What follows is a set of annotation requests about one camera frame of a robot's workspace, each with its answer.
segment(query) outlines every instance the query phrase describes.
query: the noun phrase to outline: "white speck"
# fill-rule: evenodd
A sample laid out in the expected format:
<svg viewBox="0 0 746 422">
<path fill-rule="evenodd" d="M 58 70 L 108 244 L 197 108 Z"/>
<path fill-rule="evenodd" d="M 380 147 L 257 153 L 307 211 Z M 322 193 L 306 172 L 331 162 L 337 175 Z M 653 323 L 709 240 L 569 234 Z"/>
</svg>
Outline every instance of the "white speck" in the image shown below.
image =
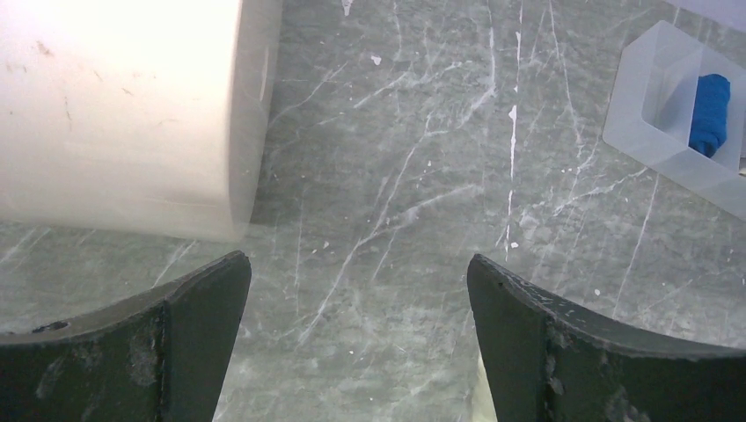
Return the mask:
<svg viewBox="0 0 746 422">
<path fill-rule="evenodd" d="M 513 180 L 513 166 L 516 162 L 516 121 L 518 119 L 518 107 L 513 105 L 508 117 L 513 121 L 513 134 L 510 136 L 510 180 Z"/>
<path fill-rule="evenodd" d="M 345 16 L 349 16 L 349 9 L 352 7 L 352 2 L 353 0 L 342 0 L 342 9 L 345 10 Z"/>
</svg>

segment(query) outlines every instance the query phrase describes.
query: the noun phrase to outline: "gray marble surface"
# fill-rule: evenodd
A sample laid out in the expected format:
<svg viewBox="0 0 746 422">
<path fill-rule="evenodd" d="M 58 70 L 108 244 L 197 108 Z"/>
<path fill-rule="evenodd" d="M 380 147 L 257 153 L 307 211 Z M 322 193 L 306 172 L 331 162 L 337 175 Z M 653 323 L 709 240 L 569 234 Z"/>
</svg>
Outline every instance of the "gray marble surface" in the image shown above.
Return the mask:
<svg viewBox="0 0 746 422">
<path fill-rule="evenodd" d="M 744 223 L 601 139 L 621 50 L 661 19 L 746 66 L 746 35 L 663 2 L 286 0 L 216 420 L 467 420 L 475 252 L 618 320 L 746 347 Z M 11 331 L 236 249 L 0 234 Z"/>
</svg>

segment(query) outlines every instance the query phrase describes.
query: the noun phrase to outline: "white cylinder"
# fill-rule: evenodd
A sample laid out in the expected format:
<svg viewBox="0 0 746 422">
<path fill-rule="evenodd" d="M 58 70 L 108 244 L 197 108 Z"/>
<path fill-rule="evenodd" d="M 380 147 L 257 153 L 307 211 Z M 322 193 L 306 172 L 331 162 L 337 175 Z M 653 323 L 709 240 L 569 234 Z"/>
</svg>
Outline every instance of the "white cylinder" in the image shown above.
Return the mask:
<svg viewBox="0 0 746 422">
<path fill-rule="evenodd" d="M 236 241 L 282 1 L 0 0 L 0 218 Z"/>
</svg>

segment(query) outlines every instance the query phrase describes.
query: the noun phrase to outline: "transparent container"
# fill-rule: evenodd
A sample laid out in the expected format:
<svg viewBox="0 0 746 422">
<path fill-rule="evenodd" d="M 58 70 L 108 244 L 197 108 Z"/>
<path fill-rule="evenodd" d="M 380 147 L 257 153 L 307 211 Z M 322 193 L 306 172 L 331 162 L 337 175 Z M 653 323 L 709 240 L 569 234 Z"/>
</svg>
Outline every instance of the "transparent container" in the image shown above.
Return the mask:
<svg viewBox="0 0 746 422">
<path fill-rule="evenodd" d="M 689 148 L 699 76 L 730 81 L 728 139 L 712 158 Z M 746 221 L 746 70 L 661 21 L 622 52 L 603 139 Z"/>
</svg>

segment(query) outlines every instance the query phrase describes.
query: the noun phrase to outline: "blue cloth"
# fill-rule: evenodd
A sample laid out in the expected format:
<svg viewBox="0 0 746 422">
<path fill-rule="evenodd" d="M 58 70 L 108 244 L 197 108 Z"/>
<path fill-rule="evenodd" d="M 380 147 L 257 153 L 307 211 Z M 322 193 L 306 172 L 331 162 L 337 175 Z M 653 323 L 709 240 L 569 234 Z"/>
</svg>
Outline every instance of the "blue cloth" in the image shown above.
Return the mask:
<svg viewBox="0 0 746 422">
<path fill-rule="evenodd" d="M 689 147 L 712 158 L 728 137 L 730 82 L 721 75 L 700 76 Z"/>
</svg>

